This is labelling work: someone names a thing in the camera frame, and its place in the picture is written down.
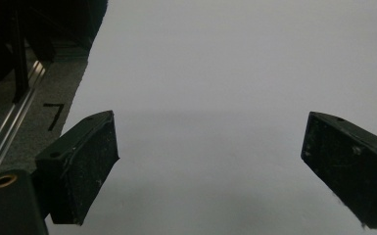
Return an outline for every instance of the black plastic part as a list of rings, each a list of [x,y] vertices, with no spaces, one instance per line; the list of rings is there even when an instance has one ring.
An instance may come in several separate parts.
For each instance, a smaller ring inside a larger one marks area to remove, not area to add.
[[[377,136],[340,117],[312,112],[302,159],[362,224],[377,228]]]
[[[36,157],[54,223],[82,224],[118,160],[114,114],[82,120]]]
[[[14,234],[48,234],[31,179],[23,170],[0,173],[0,235]]]

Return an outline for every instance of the white table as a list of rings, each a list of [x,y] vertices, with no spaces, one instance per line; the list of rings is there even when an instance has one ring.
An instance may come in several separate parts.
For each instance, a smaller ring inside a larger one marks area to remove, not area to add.
[[[64,130],[105,110],[121,159],[51,234],[377,234],[300,157],[309,111],[377,135],[377,0],[111,0]]]

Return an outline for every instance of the screw hole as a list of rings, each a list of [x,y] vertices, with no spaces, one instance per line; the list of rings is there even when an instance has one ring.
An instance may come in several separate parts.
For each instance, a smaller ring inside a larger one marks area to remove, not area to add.
[[[7,174],[0,177],[0,188],[4,188],[17,180],[17,176],[15,174]]]
[[[54,153],[50,154],[50,157],[55,159],[55,158],[59,157],[60,155],[61,154],[59,152],[54,152]]]

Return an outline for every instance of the white surface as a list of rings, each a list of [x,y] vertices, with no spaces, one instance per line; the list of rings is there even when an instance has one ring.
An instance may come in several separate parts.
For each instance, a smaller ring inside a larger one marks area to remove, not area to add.
[[[65,131],[105,110],[121,160],[51,234],[377,234],[300,157],[309,111],[377,134],[377,0],[111,0]]]

